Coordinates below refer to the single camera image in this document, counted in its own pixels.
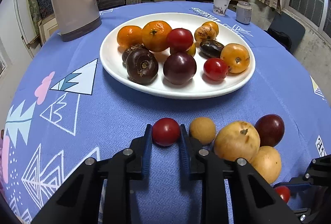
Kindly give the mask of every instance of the white triangle pattern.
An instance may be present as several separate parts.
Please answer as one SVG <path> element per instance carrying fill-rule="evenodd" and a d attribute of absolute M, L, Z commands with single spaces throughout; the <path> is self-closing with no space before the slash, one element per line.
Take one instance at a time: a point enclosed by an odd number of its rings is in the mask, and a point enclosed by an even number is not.
<path fill-rule="evenodd" d="M 77 124 L 77 113 L 78 113 L 78 105 L 79 105 L 79 99 L 80 94 L 77 96 L 77 102 L 76 102 L 76 111 L 75 111 L 75 119 L 73 122 L 73 130 L 68 130 L 67 128 L 62 127 L 61 120 L 61 109 L 64 108 L 67 105 L 67 102 L 65 100 L 67 96 L 67 93 L 63 94 L 61 97 L 59 97 L 55 102 L 53 102 L 48 108 L 46 108 L 39 116 L 47 120 L 48 122 L 54 124 L 56 127 L 60 128 L 61 130 L 66 131 L 67 133 L 72 134 L 73 136 L 76 135 L 76 124 Z M 58 107 L 56 110 L 54 110 L 54 105 L 62 105 Z"/>
<path fill-rule="evenodd" d="M 64 177 L 64 151 L 59 153 L 48 162 L 45 168 L 40 171 L 40 151 L 41 144 L 34 152 L 21 181 L 27 190 L 28 194 L 41 209 L 61 184 L 89 157 L 94 157 L 97 161 L 100 160 L 99 148 L 94 148 L 87 154 L 68 174 Z"/>
<path fill-rule="evenodd" d="M 74 92 L 79 94 L 92 94 L 95 71 L 97 68 L 98 59 L 85 64 L 84 66 L 76 69 L 75 71 L 68 74 L 66 77 L 56 83 L 50 90 Z M 65 83 L 65 79 L 68 78 L 65 87 L 62 87 Z"/>
<path fill-rule="evenodd" d="M 9 203 L 9 207 L 13 211 L 13 213 L 17 216 L 18 219 L 23 220 L 25 224 L 31 224 L 32 217 L 30 215 L 29 209 L 26 209 L 22 215 L 19 213 L 19 209 L 16 204 L 16 197 L 14 196 L 13 199 Z"/>

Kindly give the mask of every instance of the pink cloud pattern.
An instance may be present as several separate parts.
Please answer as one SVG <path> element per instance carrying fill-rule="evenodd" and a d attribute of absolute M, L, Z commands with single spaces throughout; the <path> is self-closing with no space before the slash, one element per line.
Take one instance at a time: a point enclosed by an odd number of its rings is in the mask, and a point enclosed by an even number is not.
<path fill-rule="evenodd" d="M 45 77 L 42 80 L 41 85 L 39 85 L 38 88 L 35 90 L 34 95 L 38 98 L 37 99 L 38 105 L 41 105 L 42 102 L 44 102 L 49 85 L 51 84 L 54 74 L 55 74 L 55 72 L 53 71 L 47 77 Z"/>
<path fill-rule="evenodd" d="M 3 180 L 6 184 L 8 183 L 9 143 L 10 143 L 9 136 L 6 135 L 3 138 L 2 155 L 1 155 L 2 176 L 3 176 Z"/>

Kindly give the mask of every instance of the round table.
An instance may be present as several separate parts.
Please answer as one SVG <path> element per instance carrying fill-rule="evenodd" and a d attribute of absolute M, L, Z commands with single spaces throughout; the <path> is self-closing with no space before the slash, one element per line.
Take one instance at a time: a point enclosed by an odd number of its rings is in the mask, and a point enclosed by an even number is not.
<path fill-rule="evenodd" d="M 98 59 L 103 39 L 127 20 L 161 12 L 208 17 L 243 37 L 256 58 L 251 80 L 225 96 L 172 100 L 113 79 Z M 195 117 L 206 116 L 220 130 L 235 120 L 254 124 L 265 114 L 280 115 L 285 135 L 276 146 L 282 158 L 276 182 L 299 176 L 312 158 L 330 151 L 331 111 L 316 83 L 284 47 L 257 26 L 237 22 L 234 12 L 227 10 L 220 17 L 212 13 L 212 4 L 160 2 L 114 8 L 100 16 L 99 28 L 71 42 L 62 42 L 54 33 L 14 96 L 3 142 L 3 185 L 10 207 L 24 220 L 33 218 L 87 157 L 112 157 L 162 117 L 188 128 Z M 131 186 L 137 205 L 132 208 L 133 223 L 199 223 L 201 182 L 181 186 L 179 176 L 178 145 L 153 145 L 148 188 Z M 289 205 L 302 206 L 297 199 Z"/>

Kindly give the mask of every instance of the red cherry tomato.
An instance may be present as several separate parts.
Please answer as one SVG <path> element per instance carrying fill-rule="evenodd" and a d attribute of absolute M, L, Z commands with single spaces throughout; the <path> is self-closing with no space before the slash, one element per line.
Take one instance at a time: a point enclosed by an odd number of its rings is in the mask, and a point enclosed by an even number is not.
<path fill-rule="evenodd" d="M 187 51 L 193 43 L 191 31 L 184 28 L 176 28 L 167 35 L 167 43 L 170 48 L 177 52 Z"/>
<path fill-rule="evenodd" d="M 290 189 L 287 186 L 279 186 L 275 188 L 275 191 L 279 194 L 279 196 L 283 199 L 284 202 L 288 202 L 291 196 Z"/>
<path fill-rule="evenodd" d="M 214 81 L 220 81 L 227 76 L 229 67 L 218 58 L 210 58 L 204 64 L 204 73 L 208 78 Z"/>
<path fill-rule="evenodd" d="M 170 146 L 175 143 L 179 137 L 179 124 L 174 119 L 159 119 L 152 127 L 153 142 L 160 146 Z"/>

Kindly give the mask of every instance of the paper cup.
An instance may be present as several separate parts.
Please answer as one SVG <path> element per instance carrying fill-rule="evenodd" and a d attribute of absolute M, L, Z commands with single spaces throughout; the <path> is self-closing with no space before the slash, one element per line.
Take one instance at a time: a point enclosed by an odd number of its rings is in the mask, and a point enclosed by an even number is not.
<path fill-rule="evenodd" d="M 229 3 L 230 0 L 214 0 L 214 8 L 212 9 L 212 12 L 224 16 Z"/>

